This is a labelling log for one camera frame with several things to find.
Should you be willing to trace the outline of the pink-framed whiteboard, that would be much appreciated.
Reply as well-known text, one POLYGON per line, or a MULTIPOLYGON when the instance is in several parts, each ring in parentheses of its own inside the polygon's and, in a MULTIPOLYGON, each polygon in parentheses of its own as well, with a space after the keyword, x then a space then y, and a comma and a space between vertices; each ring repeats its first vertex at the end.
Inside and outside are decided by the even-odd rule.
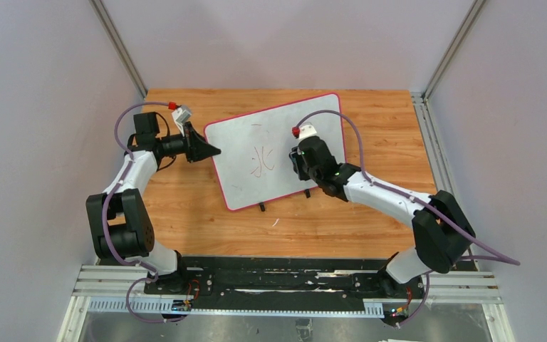
POLYGON ((243 209, 316 187, 293 171, 289 154, 297 141, 291 130, 297 123, 312 125, 344 162, 339 112, 339 96, 327 93, 207 124, 207 142, 221 150, 212 160, 226 207, 243 209))

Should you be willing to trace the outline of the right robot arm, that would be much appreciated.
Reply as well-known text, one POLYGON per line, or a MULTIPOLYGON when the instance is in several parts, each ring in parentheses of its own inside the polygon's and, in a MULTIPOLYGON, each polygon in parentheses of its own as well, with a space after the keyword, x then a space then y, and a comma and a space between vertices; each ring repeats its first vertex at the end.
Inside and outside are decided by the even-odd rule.
POLYGON ((476 237, 454 195, 406 190, 340 163, 316 135, 301 140, 289 157, 300 180, 314 181, 330 197, 376 209, 412 229, 415 245, 387 260, 378 272, 381 281, 405 284, 428 271, 446 274, 476 237))

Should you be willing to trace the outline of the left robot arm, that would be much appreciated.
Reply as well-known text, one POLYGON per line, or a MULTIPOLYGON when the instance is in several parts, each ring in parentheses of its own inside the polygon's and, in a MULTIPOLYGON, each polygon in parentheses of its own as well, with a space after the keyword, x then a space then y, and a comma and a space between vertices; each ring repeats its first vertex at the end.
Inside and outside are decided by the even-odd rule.
POLYGON ((172 119, 179 133, 161 137, 159 113, 135 114, 135 131, 127 140, 123 166, 108 187, 85 202, 97 257, 144 267, 156 289, 173 293, 188 287, 187 268, 178 251, 156 240, 142 194, 152 176, 162 170, 163 159, 184 155, 187 162, 199 162, 220 154, 193 128, 190 116, 187 106, 175 108, 172 119))

